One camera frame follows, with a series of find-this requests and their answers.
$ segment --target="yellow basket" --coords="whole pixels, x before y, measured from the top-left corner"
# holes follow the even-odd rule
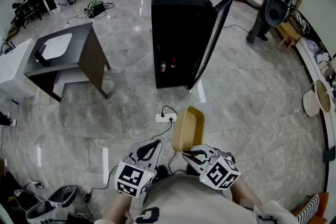
[[[204,114],[189,106],[179,111],[175,123],[172,146],[175,151],[189,151],[193,146],[202,145],[204,134]]]

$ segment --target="dark pants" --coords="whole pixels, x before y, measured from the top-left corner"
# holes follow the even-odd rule
[[[3,113],[1,113],[0,111],[0,125],[4,125],[4,126],[10,126],[10,119],[7,118],[7,116],[5,116]]]
[[[265,12],[266,12],[268,1],[269,0],[264,0],[262,2],[262,5],[258,12],[256,21],[254,22],[254,25],[252,29],[250,30],[250,32],[248,32],[250,41],[254,41],[257,35],[259,36],[265,35],[272,28],[272,26],[268,22],[266,22],[266,18],[265,18]]]

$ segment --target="gray tile floor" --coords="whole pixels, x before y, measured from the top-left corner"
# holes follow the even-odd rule
[[[30,22],[14,44],[63,29],[91,1],[80,0],[57,15]],[[91,187],[104,186],[102,148],[108,149],[111,169],[133,143],[168,127],[154,121],[163,105],[179,110],[190,97],[184,88],[155,88],[150,0],[102,1],[115,3],[104,18],[73,18],[70,27],[93,22],[112,65],[103,82],[107,101],[86,82],[67,85],[61,103],[41,91],[20,100],[19,106],[0,99],[1,111],[11,111],[18,119],[15,128],[4,127],[2,132],[8,169],[22,185],[42,181],[46,188],[33,190],[44,198],[62,185],[76,184],[75,206],[86,214],[84,195]],[[254,8],[234,2],[225,25],[250,29],[256,14]],[[321,119],[303,116],[301,93],[310,83],[295,52],[277,50],[270,34],[267,42],[257,40],[254,45],[246,44],[245,37],[236,26],[223,29],[202,77],[206,100],[200,99],[195,87],[190,105],[205,114],[204,142],[235,154],[243,177],[258,197],[293,209],[305,195],[323,190]],[[161,137],[159,162],[165,165],[173,155],[172,133]],[[185,166],[178,154],[172,170]],[[96,218],[114,194],[113,184],[93,191],[89,207]],[[132,209],[140,208],[141,200],[135,200]]]

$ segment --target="white shirt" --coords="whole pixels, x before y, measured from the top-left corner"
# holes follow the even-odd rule
[[[142,212],[133,223],[260,224],[254,212],[226,199],[195,176],[168,177],[151,188]],[[260,215],[271,215],[278,224],[298,224],[296,217],[276,201],[265,203]],[[101,219],[95,224],[114,223]]]

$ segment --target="white sneaker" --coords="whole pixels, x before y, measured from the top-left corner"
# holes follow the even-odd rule
[[[16,120],[11,120],[10,122],[11,122],[10,124],[11,124],[12,127],[16,126]]]

